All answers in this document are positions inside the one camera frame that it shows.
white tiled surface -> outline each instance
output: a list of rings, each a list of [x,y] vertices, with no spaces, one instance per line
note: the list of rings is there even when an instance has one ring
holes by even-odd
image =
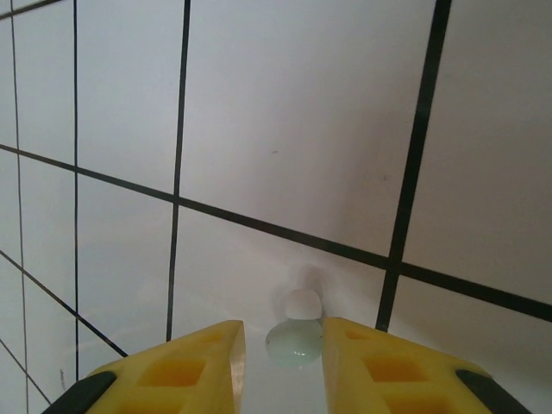
[[[75,304],[74,176],[21,158],[25,270]]]
[[[42,397],[31,381],[28,382],[28,414],[41,414],[49,403]]]
[[[82,167],[172,191],[183,14],[184,0],[78,2]]]
[[[0,21],[0,144],[16,146],[16,100],[10,19]]]
[[[329,315],[374,326],[383,271],[187,209],[180,210],[177,257],[174,337],[226,319],[246,323],[242,412],[323,412],[320,361],[278,369],[265,335],[284,320],[283,296],[298,287],[320,286]]]
[[[183,196],[387,254],[433,5],[192,2]],[[172,190],[183,6],[78,0],[81,166]],[[550,302],[549,7],[453,2],[406,259]],[[72,2],[15,20],[22,148],[72,163]],[[14,147],[9,19],[0,35],[0,142]],[[73,174],[21,168],[25,267],[74,306]],[[19,261],[16,156],[0,151],[0,169],[0,248]],[[126,352],[163,342],[172,206],[78,183],[79,312]],[[373,326],[383,271],[187,209],[177,253],[173,336],[243,319],[243,412],[324,413],[319,361],[279,370],[266,356],[278,302],[319,280],[329,315]],[[21,360],[21,275],[1,258],[0,273],[0,337]],[[25,286],[29,372],[54,400],[75,380],[75,321]],[[396,304],[393,333],[478,362],[548,412],[549,323],[408,279]],[[119,357],[79,334],[81,377]],[[44,408],[30,384],[29,412]]]
[[[550,323],[403,277],[389,333],[474,362],[534,414],[550,411]]]
[[[546,0],[454,1],[405,260],[552,303]]]
[[[433,4],[194,3],[181,195],[387,254]]]
[[[78,178],[78,310],[128,353],[165,341],[173,206]]]
[[[0,151],[0,250],[21,264],[17,155]]]
[[[20,148],[72,164],[72,2],[16,16],[14,28]]]
[[[10,12],[9,0],[0,0],[0,15]]]
[[[0,256],[0,339],[25,367],[21,271]]]
[[[0,345],[0,414],[27,412],[25,373],[17,366],[8,351]]]
[[[83,379],[92,371],[122,357],[99,336],[78,323],[78,376]]]
[[[31,281],[25,303],[28,373],[54,401],[75,382],[75,318]]]

